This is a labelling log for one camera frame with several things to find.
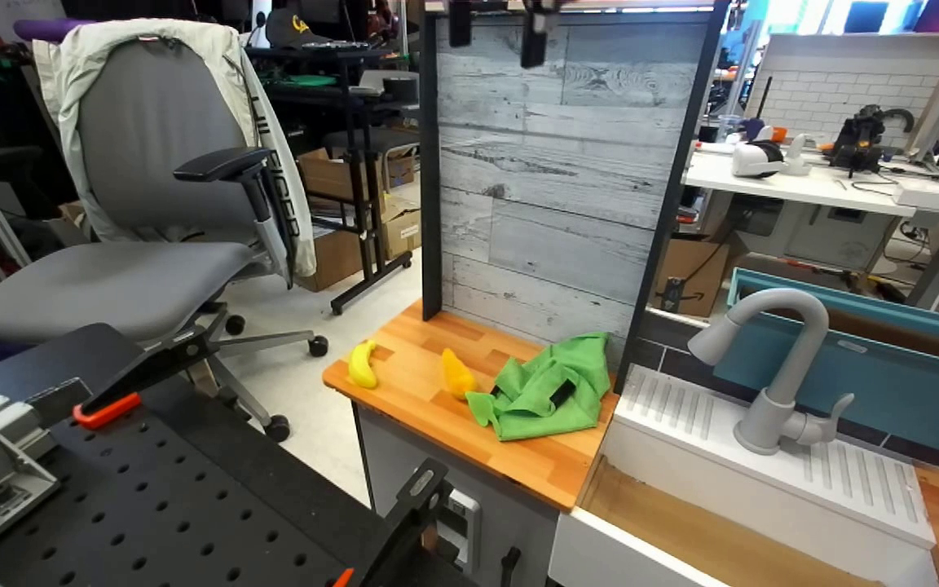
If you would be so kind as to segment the stack of cardboard boxes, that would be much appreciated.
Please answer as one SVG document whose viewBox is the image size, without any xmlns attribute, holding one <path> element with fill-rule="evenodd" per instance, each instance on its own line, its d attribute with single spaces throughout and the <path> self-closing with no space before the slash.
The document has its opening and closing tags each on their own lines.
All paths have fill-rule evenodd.
<svg viewBox="0 0 939 587">
<path fill-rule="evenodd" d="M 355 220 L 353 185 L 343 152 L 334 155 L 318 148 L 298 156 L 311 214 L 317 219 L 350 226 Z M 381 250 L 389 262 L 421 246 L 421 184 L 412 148 L 395 157 L 377 157 L 375 170 L 380 193 Z M 314 227 L 317 272 L 301 281 L 304 289 L 321 291 L 362 271 L 360 244 L 375 252 L 369 239 L 329 226 Z"/>
</svg>

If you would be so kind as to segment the white flat box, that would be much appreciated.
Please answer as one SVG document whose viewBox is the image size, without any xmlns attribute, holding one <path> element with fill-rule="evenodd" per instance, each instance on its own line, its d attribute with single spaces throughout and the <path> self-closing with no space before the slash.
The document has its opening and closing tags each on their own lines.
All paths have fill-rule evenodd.
<svg viewBox="0 0 939 587">
<path fill-rule="evenodd" d="M 891 190 L 891 198 L 897 205 L 939 211 L 939 183 L 925 179 L 899 179 Z"/>
</svg>

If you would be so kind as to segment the blue bin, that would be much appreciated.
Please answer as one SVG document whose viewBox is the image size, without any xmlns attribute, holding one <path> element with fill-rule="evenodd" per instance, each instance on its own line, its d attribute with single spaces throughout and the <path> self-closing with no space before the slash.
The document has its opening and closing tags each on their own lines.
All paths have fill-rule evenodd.
<svg viewBox="0 0 939 587">
<path fill-rule="evenodd" d="M 827 412 L 851 393 L 847 420 L 939 450 L 939 313 L 744 268 L 728 305 L 767 289 L 805 291 L 830 313 L 798 405 Z"/>
</svg>

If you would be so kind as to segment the toy kitchen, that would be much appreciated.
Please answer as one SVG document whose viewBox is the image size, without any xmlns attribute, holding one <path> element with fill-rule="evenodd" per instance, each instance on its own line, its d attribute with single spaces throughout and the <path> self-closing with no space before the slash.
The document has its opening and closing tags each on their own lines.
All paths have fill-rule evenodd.
<svg viewBox="0 0 939 587">
<path fill-rule="evenodd" d="M 524 11 L 459 0 L 427 7 L 422 298 L 377 331 L 376 390 L 351 382 L 346 361 L 324 382 L 353 402 L 373 508 L 390 509 L 425 457 L 446 464 L 448 482 L 477 502 L 474 551 L 458 580 L 499 587 L 500 559 L 515 546 L 512 587 L 558 584 L 549 568 L 559 517 L 589 484 L 633 365 L 704 387 L 744 416 L 801 331 L 797 312 L 763 312 L 707 365 L 688 341 L 709 324 L 649 304 L 728 4 L 571 2 L 533 69 L 519 63 Z M 611 389 L 592 430 L 500 442 L 444 387 L 446 348 L 477 391 L 490 391 L 510 358 L 526 363 L 589 332 L 610 334 Z M 935 532 L 934 480 L 918 469 L 928 453 L 845 413 L 834 441 L 913 466 Z"/>
</svg>

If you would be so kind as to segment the grey office chair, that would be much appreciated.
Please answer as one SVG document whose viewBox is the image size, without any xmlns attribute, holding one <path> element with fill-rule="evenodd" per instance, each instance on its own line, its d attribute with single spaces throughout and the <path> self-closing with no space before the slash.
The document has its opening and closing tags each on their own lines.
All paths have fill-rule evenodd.
<svg viewBox="0 0 939 587">
<path fill-rule="evenodd" d="M 9 275 L 0 282 L 0 342 L 36 345 L 108 324 L 148 349 L 201 327 L 221 345 L 204 362 L 225 401 L 283 442 L 286 417 L 259 404 L 223 356 L 304 342 L 321 357 L 328 339 L 310 330 L 243 337 L 242 316 L 220 300 L 238 281 L 276 276 L 290 289 L 298 278 L 271 150 L 246 142 L 201 59 L 158 37 L 111 53 L 82 97 L 78 131 L 95 200 L 138 240 L 106 241 L 92 228 L 94 242 Z"/>
</svg>

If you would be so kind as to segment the grey toy tap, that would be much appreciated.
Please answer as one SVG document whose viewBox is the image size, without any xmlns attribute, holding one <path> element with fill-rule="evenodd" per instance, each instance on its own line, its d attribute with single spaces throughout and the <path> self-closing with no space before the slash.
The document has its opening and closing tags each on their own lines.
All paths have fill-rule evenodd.
<svg viewBox="0 0 939 587">
<path fill-rule="evenodd" d="M 798 390 L 830 331 L 830 315 L 811 293 L 798 289 L 756 291 L 695 334 L 688 341 L 688 350 L 702 363 L 719 364 L 742 327 L 752 317 L 767 311 L 797 312 L 802 328 L 771 383 L 757 394 L 735 424 L 734 437 L 746 450 L 761 456 L 778 453 L 783 439 L 800 446 L 830 443 L 837 438 L 840 417 L 854 397 L 853 394 L 839 397 L 827 417 L 796 410 Z"/>
</svg>

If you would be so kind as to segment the black device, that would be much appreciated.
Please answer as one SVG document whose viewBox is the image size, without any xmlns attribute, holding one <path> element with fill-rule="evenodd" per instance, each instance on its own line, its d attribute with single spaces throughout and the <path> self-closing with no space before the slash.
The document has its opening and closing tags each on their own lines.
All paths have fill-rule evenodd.
<svg viewBox="0 0 939 587">
<path fill-rule="evenodd" d="M 883 162 L 903 152 L 897 146 L 883 143 L 887 118 L 901 119 L 906 133 L 914 129 L 915 117 L 904 108 L 883 110 L 878 104 L 864 105 L 845 120 L 831 145 L 820 146 L 821 155 L 832 167 L 847 170 L 849 177 L 853 177 L 854 172 L 876 172 Z"/>
</svg>

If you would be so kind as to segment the black clamp with orange tip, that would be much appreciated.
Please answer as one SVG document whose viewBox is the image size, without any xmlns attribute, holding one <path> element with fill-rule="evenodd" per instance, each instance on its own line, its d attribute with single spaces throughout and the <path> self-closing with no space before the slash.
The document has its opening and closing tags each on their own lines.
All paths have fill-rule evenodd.
<svg viewBox="0 0 939 587">
<path fill-rule="evenodd" d="M 112 376 L 106 386 L 76 404 L 72 419 L 85 430 L 101 430 L 140 406 L 142 391 L 208 360 L 220 346 L 201 327 L 154 343 Z"/>
<path fill-rule="evenodd" d="M 399 579 L 422 538 L 436 525 L 439 508 L 450 496 L 448 468 L 426 458 L 396 493 L 396 502 L 381 521 L 353 566 L 344 569 L 328 587 L 399 587 Z"/>
</svg>

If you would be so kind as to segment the white desk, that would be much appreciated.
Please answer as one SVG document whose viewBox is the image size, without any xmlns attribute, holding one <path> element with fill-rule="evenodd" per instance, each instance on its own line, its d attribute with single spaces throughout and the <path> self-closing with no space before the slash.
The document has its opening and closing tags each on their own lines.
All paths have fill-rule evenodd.
<svg viewBox="0 0 939 587">
<path fill-rule="evenodd" d="M 785 170 L 766 179 L 734 177 L 731 155 L 722 145 L 702 143 L 683 174 L 686 186 L 711 189 L 704 218 L 734 222 L 747 210 L 752 216 L 734 225 L 742 249 L 772 258 L 808 263 L 828 270 L 873 272 L 898 224 L 935 229 L 939 211 L 897 205 L 891 190 L 903 178 L 849 172 L 802 157 L 801 174 Z M 939 311 L 939 253 L 928 274 L 913 287 L 909 304 Z"/>
</svg>

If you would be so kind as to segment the white headset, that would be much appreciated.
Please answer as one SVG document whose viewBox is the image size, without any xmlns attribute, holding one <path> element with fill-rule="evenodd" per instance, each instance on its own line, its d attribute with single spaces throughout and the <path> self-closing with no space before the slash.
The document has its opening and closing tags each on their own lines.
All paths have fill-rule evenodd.
<svg viewBox="0 0 939 587">
<path fill-rule="evenodd" d="M 786 169 L 782 149 L 772 140 L 757 139 L 734 146 L 730 171 L 734 177 L 763 179 Z"/>
</svg>

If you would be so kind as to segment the green cloth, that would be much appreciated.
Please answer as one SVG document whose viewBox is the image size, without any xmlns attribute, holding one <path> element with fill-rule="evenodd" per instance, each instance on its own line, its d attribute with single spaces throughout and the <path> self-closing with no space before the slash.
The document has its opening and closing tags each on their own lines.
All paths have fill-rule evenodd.
<svg viewBox="0 0 939 587">
<path fill-rule="evenodd" d="M 510 358 L 490 391 L 465 400 L 474 420 L 500 442 L 592 430 L 611 389 L 607 332 L 589 332 L 546 346 L 526 363 Z"/>
</svg>

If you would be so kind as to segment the yellow toy banana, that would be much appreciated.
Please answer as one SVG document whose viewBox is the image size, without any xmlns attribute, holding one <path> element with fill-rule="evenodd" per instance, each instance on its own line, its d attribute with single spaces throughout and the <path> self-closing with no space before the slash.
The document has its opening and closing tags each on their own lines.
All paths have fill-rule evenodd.
<svg viewBox="0 0 939 587">
<path fill-rule="evenodd" d="M 370 364 L 370 358 L 376 348 L 377 344 L 373 339 L 365 339 L 351 350 L 347 372 L 349 372 L 349 379 L 362 389 L 372 390 L 379 386 L 379 379 Z"/>
</svg>

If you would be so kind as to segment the beige jacket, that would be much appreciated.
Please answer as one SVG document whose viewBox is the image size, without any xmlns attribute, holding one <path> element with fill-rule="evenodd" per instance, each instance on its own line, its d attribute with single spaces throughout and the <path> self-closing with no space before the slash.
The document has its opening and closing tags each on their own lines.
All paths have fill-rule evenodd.
<svg viewBox="0 0 939 587">
<path fill-rule="evenodd" d="M 134 231 L 123 229 L 109 219 L 104 205 L 95 200 L 83 162 L 78 126 L 82 97 L 107 67 L 108 57 L 123 44 L 141 37 L 175 40 L 190 48 L 208 68 L 246 142 L 271 150 L 268 168 L 276 186 L 282 189 L 280 200 L 287 205 L 284 212 L 295 233 L 289 239 L 294 246 L 292 275 L 315 275 L 318 263 L 313 224 L 306 191 L 299 183 L 301 174 L 297 161 L 245 53 L 242 38 L 237 30 L 223 24 L 152 18 L 105 21 L 79 25 L 68 31 L 59 44 L 43 40 L 31 43 L 42 98 L 48 113 L 55 119 L 64 164 L 89 215 L 90 225 L 106 241 L 138 240 Z"/>
</svg>

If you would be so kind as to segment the white toy sink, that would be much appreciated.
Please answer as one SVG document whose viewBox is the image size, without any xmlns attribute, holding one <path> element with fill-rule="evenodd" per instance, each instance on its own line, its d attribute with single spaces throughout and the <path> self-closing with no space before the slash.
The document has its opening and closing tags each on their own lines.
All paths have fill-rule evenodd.
<svg viewBox="0 0 939 587">
<path fill-rule="evenodd" d="M 915 468 L 835 439 L 759 456 L 742 406 L 633 365 L 578 504 L 563 587 L 939 587 Z"/>
</svg>

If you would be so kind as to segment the black rolling table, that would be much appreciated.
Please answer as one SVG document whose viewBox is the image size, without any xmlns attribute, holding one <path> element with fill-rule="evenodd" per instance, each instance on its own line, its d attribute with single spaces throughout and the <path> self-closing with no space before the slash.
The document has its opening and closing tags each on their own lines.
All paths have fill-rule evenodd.
<svg viewBox="0 0 939 587">
<path fill-rule="evenodd" d="M 354 222 L 347 226 L 311 214 L 314 227 L 319 224 L 354 232 L 375 245 L 375 252 L 369 253 L 368 245 L 361 242 L 361 280 L 329 304 L 334 315 L 341 315 L 347 305 L 391 272 L 412 265 L 411 252 L 389 262 L 384 259 L 375 162 L 377 157 L 388 157 L 400 149 L 416 148 L 417 137 L 409 131 L 380 126 L 385 115 L 398 114 L 402 105 L 391 94 L 361 86 L 383 59 L 381 50 L 332 43 L 298 49 L 249 48 L 247 55 L 297 161 L 302 185 L 298 156 L 305 152 L 325 148 L 334 155 L 340 150 L 349 165 Z"/>
</svg>

